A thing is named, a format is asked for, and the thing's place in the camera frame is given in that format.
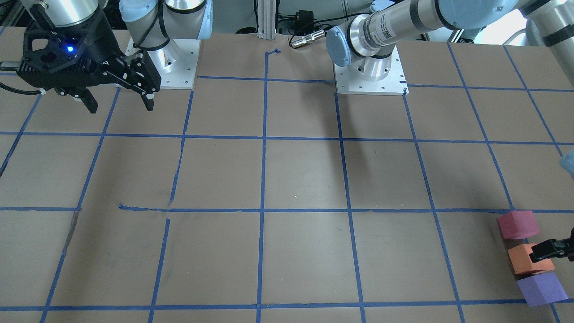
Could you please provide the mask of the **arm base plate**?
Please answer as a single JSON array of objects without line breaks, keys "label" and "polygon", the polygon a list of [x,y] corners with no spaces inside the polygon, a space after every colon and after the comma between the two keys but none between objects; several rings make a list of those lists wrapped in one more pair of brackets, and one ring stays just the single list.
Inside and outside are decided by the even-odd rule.
[{"label": "arm base plate", "polygon": [[395,45],[386,58],[360,58],[346,67],[333,64],[338,94],[406,96],[404,69]]},{"label": "arm base plate", "polygon": [[161,89],[194,88],[201,40],[170,39],[162,49],[148,51],[161,76]]}]

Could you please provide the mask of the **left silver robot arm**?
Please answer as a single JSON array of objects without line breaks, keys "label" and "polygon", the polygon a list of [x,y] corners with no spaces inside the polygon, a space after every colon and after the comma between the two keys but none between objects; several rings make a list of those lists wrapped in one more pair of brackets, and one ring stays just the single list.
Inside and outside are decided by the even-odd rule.
[{"label": "left silver robot arm", "polygon": [[[422,31],[458,31],[491,22],[498,11],[522,4],[545,29],[550,48],[406,43]],[[357,16],[327,37],[336,63],[357,67],[368,59],[391,59],[400,50],[407,84],[397,96],[338,96],[339,112],[384,112],[401,108],[399,129],[375,117],[379,134],[362,135],[342,125],[343,174],[352,211],[375,214],[422,213],[436,218],[445,259],[487,264],[486,233],[498,246],[525,252],[526,235],[500,228],[542,215],[573,217],[573,181],[558,169],[573,147],[573,2],[571,0],[405,0]],[[488,219],[490,231],[471,219]]]}]

